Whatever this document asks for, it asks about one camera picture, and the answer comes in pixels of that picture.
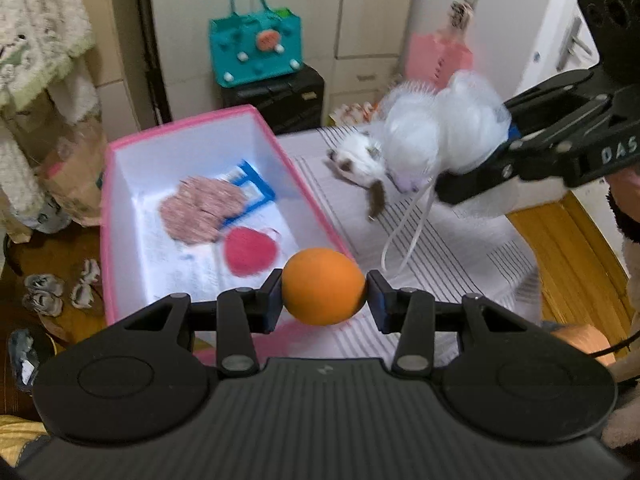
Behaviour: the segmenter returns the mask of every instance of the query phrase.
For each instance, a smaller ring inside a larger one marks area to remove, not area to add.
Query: orange ball
[[[284,306],[309,325],[332,325],[357,313],[366,300],[366,280],[344,254],[312,248],[294,254],[282,270]]]

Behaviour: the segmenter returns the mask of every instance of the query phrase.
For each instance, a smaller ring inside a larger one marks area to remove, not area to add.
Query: person's hand
[[[640,222],[639,171],[640,166],[632,166],[607,177],[616,204],[623,213],[636,222]]]

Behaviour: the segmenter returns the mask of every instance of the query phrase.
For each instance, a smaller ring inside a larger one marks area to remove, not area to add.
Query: black box
[[[276,135],[319,128],[324,79],[304,65],[293,74],[222,89],[223,107],[253,105]]]

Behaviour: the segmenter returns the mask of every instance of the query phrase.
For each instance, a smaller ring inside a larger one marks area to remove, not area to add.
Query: pink gift bag
[[[455,72],[473,68],[474,55],[466,47],[465,33],[477,2],[454,2],[445,30],[412,35],[404,64],[407,79],[429,82],[442,90]]]

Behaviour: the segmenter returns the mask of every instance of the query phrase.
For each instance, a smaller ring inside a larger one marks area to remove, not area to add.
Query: white string
[[[422,233],[422,228],[424,227],[424,223],[427,220],[429,211],[431,210],[431,207],[433,206],[433,202],[436,198],[434,182],[435,180],[431,180],[430,183],[424,186],[420,190],[420,192],[414,197],[412,202],[409,204],[409,207],[404,212],[404,215],[402,215],[402,219],[398,224],[398,227],[396,227],[392,231],[392,233],[389,235],[389,238],[386,240],[385,247],[382,249],[382,258],[380,260],[380,266],[382,267],[382,272],[384,272],[385,274],[388,274],[388,270],[386,268],[386,253],[388,252],[389,247],[391,247],[391,244],[393,243],[394,239],[399,235],[400,231],[404,227],[404,224],[406,224],[406,222],[408,221],[409,216],[411,215],[411,212],[414,210],[414,208],[416,207],[420,199],[424,196],[424,194],[428,192],[429,195],[427,197],[427,202],[425,204],[424,211],[420,216],[420,221],[418,222],[418,227],[415,230],[414,237],[412,238],[411,244],[409,245],[409,250],[404,256],[404,259],[402,260],[402,262],[400,263],[400,267],[398,267],[398,272],[396,272],[393,276],[391,276],[391,278],[396,277],[398,274],[400,274],[404,270],[407,262],[409,261],[409,258],[411,257],[411,254],[414,252],[415,246],[418,243],[418,238],[420,238],[420,234]]]

